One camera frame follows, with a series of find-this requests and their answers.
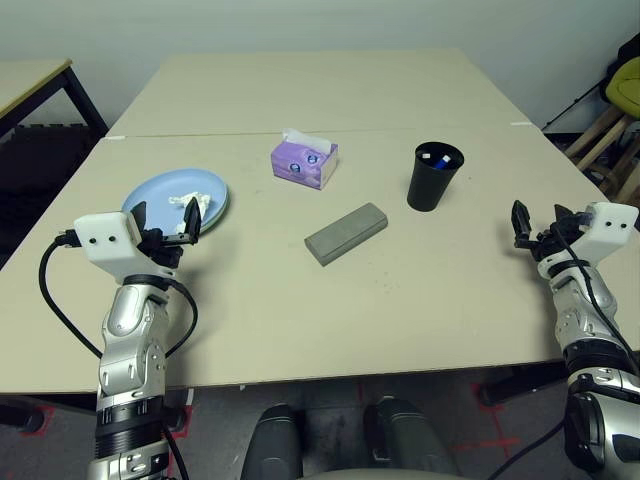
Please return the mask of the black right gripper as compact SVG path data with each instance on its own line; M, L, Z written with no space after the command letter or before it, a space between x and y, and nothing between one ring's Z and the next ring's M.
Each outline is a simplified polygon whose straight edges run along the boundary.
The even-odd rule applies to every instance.
M571 245L583 235L580 230L580 221L583 218L581 211L574 212L560 204L554 205L556 222L541 233L535 240L530 239L531 225L527 207L519 200L515 200L511 209L511 224L514 230L514 244L516 248L528 250L536 262L561 252L565 249L563 243L554 233L558 230L566 244Z

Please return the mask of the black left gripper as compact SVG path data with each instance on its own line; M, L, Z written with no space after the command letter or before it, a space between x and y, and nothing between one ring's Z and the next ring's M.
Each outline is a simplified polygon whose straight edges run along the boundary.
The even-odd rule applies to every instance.
M177 268L183 255L183 245L194 245L198 242L201 230L201 212L198 201L192 197L185 207L183 220L184 233L164 235L154 228L144 230L146 224L146 202L141 201L131 210L135 224L141 233L138 249L154 263L162 267Z

